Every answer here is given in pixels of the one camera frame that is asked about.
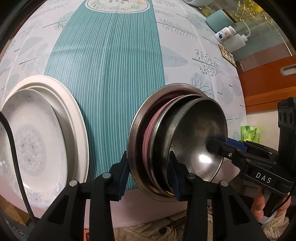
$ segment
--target green tissue pack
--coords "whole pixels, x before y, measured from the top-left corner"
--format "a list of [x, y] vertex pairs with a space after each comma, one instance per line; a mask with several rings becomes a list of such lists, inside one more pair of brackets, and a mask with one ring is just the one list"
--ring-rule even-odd
[[241, 140], [260, 143], [261, 129], [254, 126], [241, 127]]

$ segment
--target gold coaster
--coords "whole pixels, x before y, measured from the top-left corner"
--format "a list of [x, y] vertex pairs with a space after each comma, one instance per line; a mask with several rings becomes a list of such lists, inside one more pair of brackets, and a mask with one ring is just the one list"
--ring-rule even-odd
[[221, 50], [223, 58], [227, 59], [234, 67], [236, 67], [237, 65], [234, 61], [232, 53], [228, 52], [221, 44], [219, 44], [219, 48]]

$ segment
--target stack of bowls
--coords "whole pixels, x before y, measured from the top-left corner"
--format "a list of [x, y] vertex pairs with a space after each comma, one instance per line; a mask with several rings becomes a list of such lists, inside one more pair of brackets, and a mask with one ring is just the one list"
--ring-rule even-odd
[[182, 83], [158, 89], [139, 108], [128, 136], [137, 186], [155, 200], [176, 201], [167, 172], [170, 151], [189, 172], [212, 181], [223, 161], [206, 149], [212, 137], [227, 139], [225, 115], [215, 100]]

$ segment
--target metal pivot bolt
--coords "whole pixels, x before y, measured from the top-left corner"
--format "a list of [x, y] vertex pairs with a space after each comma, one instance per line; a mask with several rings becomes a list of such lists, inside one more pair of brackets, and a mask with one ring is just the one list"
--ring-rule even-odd
[[225, 181], [225, 180], [222, 180], [220, 182], [220, 184], [221, 184], [221, 186], [227, 187], [229, 183], [227, 181]]
[[195, 178], [195, 174], [193, 174], [193, 173], [188, 173], [188, 174], [187, 174], [187, 178], [189, 178], [189, 179], [194, 179], [194, 178]]
[[108, 178], [111, 177], [111, 173], [105, 172], [105, 173], [103, 173], [102, 177], [105, 178], [105, 179], [108, 179]]
[[74, 186], [76, 186], [77, 185], [77, 181], [76, 180], [72, 180], [72, 181], [70, 181], [69, 182], [69, 185], [71, 186], [71, 187], [74, 187]]

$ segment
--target white bottle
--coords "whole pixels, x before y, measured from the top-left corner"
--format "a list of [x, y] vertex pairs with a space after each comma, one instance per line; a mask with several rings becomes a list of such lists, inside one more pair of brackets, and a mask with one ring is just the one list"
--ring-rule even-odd
[[220, 43], [223, 43], [227, 39], [230, 39], [231, 37], [233, 37], [235, 34], [236, 34], [236, 31], [234, 30], [234, 28], [229, 26], [229, 27], [225, 27], [225, 28], [221, 29], [219, 32], [217, 32], [215, 34], [215, 37]]
[[248, 38], [244, 34], [243, 35], [236, 34], [232, 38], [226, 40], [222, 45], [228, 52], [232, 53], [235, 50], [238, 50], [239, 48], [244, 47], [246, 45], [245, 42], [247, 40]]

